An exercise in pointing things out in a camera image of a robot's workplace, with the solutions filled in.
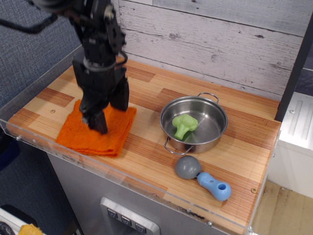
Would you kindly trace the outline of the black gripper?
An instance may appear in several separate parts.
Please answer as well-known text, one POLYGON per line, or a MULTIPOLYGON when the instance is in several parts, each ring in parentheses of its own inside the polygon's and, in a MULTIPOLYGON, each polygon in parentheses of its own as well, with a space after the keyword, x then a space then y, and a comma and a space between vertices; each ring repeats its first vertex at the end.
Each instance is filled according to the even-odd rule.
POLYGON ((108 132, 105 115, 102 112, 108 105, 126 111, 129 105, 129 83, 126 68, 91 69, 84 58, 75 57, 73 68, 78 86, 83 91, 79 110, 84 122, 91 130, 100 134, 108 132))

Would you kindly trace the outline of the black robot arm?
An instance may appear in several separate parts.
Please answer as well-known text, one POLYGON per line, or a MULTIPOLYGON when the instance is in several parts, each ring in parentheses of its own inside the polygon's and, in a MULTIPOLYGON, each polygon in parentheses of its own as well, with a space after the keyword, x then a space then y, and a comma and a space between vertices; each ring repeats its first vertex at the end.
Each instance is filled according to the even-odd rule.
POLYGON ((129 84, 126 68, 116 61, 121 54, 125 34, 117 23, 116 11, 109 0, 33 0, 40 10, 66 17, 75 28, 82 51, 72 65, 78 86, 83 91, 79 106, 83 123, 101 134, 107 133, 103 112, 108 105, 126 111, 129 84))

